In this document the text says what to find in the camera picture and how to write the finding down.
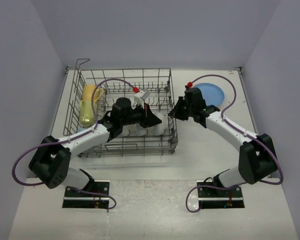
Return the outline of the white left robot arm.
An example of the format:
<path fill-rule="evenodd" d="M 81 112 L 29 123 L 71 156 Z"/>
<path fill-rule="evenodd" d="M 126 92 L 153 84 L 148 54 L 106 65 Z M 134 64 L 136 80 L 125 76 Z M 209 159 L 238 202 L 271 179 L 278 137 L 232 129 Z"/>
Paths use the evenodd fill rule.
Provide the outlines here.
<path fill-rule="evenodd" d="M 132 108 L 128 98 L 119 98 L 112 109 L 95 125 L 68 137 L 47 136 L 35 152 L 28 167 L 49 189 L 64 185 L 76 188 L 82 196 L 93 193 L 93 178 L 86 171 L 70 168 L 70 160 L 84 151 L 118 137 L 124 126 L 139 124 L 149 128 L 161 124 L 149 104 Z"/>

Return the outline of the blue plastic plate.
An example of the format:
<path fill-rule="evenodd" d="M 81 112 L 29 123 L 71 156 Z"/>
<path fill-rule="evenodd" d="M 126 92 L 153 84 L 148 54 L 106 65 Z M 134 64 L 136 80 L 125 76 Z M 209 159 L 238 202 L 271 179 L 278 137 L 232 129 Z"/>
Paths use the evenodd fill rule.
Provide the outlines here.
<path fill-rule="evenodd" d="M 225 94 L 223 90 L 212 83 L 199 83 L 194 85 L 201 91 L 202 97 L 206 102 L 206 105 L 214 105 L 215 107 L 220 107 L 225 99 Z"/>

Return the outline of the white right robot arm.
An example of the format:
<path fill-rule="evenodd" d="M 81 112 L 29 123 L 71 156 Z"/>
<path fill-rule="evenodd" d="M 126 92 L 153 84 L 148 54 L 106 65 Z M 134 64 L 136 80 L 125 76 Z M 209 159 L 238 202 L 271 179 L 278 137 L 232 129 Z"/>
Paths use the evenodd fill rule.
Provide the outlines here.
<path fill-rule="evenodd" d="M 185 90 L 168 116 L 194 122 L 215 132 L 239 152 L 238 166 L 228 169 L 214 177 L 213 192 L 225 196 L 233 186 L 248 183 L 253 185 L 276 172 L 277 159 L 271 137 L 257 135 L 243 129 L 214 105 L 206 105 L 198 88 Z"/>

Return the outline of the grey wire dish rack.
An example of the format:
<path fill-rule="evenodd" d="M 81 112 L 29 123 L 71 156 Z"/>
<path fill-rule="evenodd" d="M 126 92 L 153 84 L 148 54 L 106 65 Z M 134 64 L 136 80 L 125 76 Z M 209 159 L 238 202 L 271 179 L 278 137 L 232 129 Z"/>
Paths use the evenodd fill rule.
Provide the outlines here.
<path fill-rule="evenodd" d="M 153 127 L 147 128 L 145 136 L 136 136 L 135 125 L 132 125 L 132 132 L 127 137 L 117 137 L 116 139 L 100 146 L 92 147 L 81 153 L 82 157 L 104 157 L 104 156 L 127 156 L 127 155 L 164 155 L 172 154 L 178 143 L 176 122 L 168 113 L 174 107 L 174 93 L 172 83 L 172 70 L 170 68 L 118 68 L 118 69 L 88 69 L 88 58 L 79 58 L 75 66 L 71 68 L 73 75 L 63 135 L 76 134 L 78 128 L 84 128 L 79 123 L 79 103 L 82 99 L 83 87 L 86 84 L 97 85 L 105 79 L 113 78 L 102 84 L 105 90 L 104 95 L 97 103 L 97 116 L 101 119 L 107 111 L 112 109 L 112 105 L 120 97 L 131 100 L 132 107 L 136 107 L 134 92 L 121 80 L 131 83 L 140 90 L 150 93 L 146 99 L 151 111 L 160 112 L 167 115 L 168 127 L 163 135 L 154 136 Z"/>

